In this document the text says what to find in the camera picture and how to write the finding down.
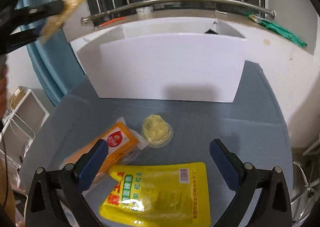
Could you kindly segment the tan cracker snack packet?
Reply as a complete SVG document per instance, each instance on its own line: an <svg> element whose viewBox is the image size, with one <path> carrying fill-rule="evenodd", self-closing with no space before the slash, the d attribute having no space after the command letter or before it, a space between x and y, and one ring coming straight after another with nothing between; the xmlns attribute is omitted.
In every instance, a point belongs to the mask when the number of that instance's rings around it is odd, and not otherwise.
<svg viewBox="0 0 320 227"><path fill-rule="evenodd" d="M40 42L45 44L57 32L65 21L79 8L85 0L62 0L63 8L60 14L47 19L40 31Z"/></svg>

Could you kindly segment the yellow snack pouch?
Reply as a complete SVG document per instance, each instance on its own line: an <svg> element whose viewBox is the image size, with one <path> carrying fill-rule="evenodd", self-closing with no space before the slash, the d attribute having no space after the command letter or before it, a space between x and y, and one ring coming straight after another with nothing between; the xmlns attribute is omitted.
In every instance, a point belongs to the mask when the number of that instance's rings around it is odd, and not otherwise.
<svg viewBox="0 0 320 227"><path fill-rule="evenodd" d="M104 219L130 226L210 226L203 162L110 169L117 184L99 208Z"/></svg>

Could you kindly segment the orange snack packet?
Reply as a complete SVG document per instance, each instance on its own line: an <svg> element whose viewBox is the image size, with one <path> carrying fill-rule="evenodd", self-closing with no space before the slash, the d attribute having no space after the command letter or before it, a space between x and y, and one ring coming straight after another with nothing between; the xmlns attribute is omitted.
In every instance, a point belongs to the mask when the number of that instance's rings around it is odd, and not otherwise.
<svg viewBox="0 0 320 227"><path fill-rule="evenodd" d="M103 178L113 165L120 162L129 163L129 161L132 161L134 156L147 146L139 133L130 129L125 119L120 117L109 129L103 132L102 135L65 158L60 168L63 168L63 166L68 163L76 163L81 155L88 153L99 139L107 143L108 155L94 178L93 183L97 183Z"/></svg>

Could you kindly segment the blue curtain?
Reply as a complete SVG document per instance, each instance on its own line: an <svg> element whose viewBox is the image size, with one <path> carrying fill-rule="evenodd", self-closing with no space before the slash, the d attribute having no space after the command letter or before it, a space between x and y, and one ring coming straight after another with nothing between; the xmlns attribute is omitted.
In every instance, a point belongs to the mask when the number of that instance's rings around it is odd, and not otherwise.
<svg viewBox="0 0 320 227"><path fill-rule="evenodd" d="M18 0L17 8L37 6L53 0ZM63 31L56 32L45 44L27 45L35 74L44 92L56 106L83 79L84 72Z"/></svg>

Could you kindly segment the white shelf unit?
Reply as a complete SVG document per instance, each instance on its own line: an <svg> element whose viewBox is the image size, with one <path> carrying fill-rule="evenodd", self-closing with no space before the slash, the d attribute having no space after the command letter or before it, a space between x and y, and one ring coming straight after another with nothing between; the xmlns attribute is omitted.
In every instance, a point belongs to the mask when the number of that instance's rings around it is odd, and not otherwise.
<svg viewBox="0 0 320 227"><path fill-rule="evenodd" d="M1 159L18 169L34 142L49 112L33 90L18 87L9 99L1 132Z"/></svg>

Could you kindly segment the orange beaded tool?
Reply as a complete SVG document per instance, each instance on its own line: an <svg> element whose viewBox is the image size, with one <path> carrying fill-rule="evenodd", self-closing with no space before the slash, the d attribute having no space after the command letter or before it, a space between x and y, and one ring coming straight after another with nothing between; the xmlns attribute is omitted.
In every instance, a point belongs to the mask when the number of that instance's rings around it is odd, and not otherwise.
<svg viewBox="0 0 320 227"><path fill-rule="evenodd" d="M98 27L104 27L104 26L107 26L107 25L109 25L109 24L111 24L111 23L114 23L114 22L117 22L117 21L121 21L121 20L124 20L124 19L126 19L125 16L122 16L122 17L119 17L119 18L114 18L114 19L112 19L112 20L108 20L108 21L106 21L106 22L103 22L103 23L100 24Z"/></svg>

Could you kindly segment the white tape roll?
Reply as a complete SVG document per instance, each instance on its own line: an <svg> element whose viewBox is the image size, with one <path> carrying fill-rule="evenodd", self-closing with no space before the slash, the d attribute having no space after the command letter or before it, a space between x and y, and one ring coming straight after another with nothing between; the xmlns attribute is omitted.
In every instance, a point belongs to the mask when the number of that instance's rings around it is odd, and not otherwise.
<svg viewBox="0 0 320 227"><path fill-rule="evenodd" d="M136 9L137 15L150 15L153 12L153 6L140 7Z"/></svg>

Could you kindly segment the yellow jelly cup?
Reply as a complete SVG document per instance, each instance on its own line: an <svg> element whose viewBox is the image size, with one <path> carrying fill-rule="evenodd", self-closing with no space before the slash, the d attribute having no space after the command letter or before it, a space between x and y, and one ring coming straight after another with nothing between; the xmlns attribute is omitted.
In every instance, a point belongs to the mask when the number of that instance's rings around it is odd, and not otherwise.
<svg viewBox="0 0 320 227"><path fill-rule="evenodd" d="M152 148L161 148L173 137L172 127L160 115L152 114L145 118L142 137Z"/></svg>

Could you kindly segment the white storage box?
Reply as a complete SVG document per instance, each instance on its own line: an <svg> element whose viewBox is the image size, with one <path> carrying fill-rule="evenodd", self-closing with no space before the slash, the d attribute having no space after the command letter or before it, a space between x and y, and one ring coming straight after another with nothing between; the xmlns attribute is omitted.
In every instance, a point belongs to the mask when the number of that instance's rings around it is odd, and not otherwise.
<svg viewBox="0 0 320 227"><path fill-rule="evenodd" d="M231 103L247 44L224 21L164 18L113 27L76 55L101 98Z"/></svg>

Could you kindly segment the green packets on sill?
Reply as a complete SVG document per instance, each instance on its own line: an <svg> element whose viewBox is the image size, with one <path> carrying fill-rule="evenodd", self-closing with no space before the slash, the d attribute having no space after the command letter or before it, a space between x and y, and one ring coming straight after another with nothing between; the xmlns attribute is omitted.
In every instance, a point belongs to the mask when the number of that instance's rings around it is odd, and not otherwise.
<svg viewBox="0 0 320 227"><path fill-rule="evenodd" d="M252 20L253 22L263 26L265 29L272 31L280 36L282 36L285 39L288 39L289 41L293 42L294 44L298 45L299 47L307 47L307 43L301 40L300 37L295 35L293 32L290 32L288 29L285 29L284 27L268 20L265 18L262 18L254 13L248 13L246 16Z"/></svg>

